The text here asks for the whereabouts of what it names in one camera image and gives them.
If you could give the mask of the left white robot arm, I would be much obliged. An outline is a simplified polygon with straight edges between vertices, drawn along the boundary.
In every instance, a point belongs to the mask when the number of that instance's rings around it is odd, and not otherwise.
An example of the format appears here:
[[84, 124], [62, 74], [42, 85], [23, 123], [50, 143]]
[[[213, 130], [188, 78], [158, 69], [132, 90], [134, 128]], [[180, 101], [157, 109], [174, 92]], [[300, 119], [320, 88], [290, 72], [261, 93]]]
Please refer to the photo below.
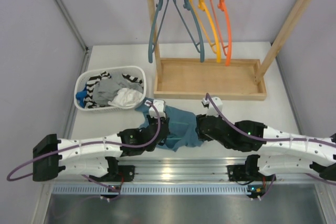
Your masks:
[[118, 158], [152, 152], [168, 137], [169, 118], [148, 116], [148, 126], [126, 129], [105, 137], [84, 140], [45, 136], [33, 148], [33, 181], [45, 182], [65, 175], [89, 175], [113, 181], [119, 173]]

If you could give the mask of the teal blue tank top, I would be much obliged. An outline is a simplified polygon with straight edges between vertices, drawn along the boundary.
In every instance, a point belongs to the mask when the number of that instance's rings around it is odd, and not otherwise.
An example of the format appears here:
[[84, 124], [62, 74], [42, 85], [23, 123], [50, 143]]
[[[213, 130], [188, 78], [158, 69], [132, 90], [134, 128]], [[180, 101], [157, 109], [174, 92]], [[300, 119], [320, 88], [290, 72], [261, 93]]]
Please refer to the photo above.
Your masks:
[[196, 133], [196, 115], [189, 111], [165, 106], [166, 117], [169, 118], [169, 131], [165, 141], [156, 148], [176, 152], [180, 147], [200, 147], [203, 144]]

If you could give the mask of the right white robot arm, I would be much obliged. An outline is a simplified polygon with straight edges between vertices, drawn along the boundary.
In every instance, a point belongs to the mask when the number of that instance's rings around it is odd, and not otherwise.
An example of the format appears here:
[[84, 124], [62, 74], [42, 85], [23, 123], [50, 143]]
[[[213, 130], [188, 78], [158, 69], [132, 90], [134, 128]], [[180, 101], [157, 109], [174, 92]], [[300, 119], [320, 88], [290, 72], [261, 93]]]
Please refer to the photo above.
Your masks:
[[198, 115], [196, 132], [202, 141], [217, 141], [226, 149], [248, 153], [245, 174], [305, 173], [335, 181], [335, 135], [326, 138], [279, 131], [260, 122], [231, 123], [221, 116]]

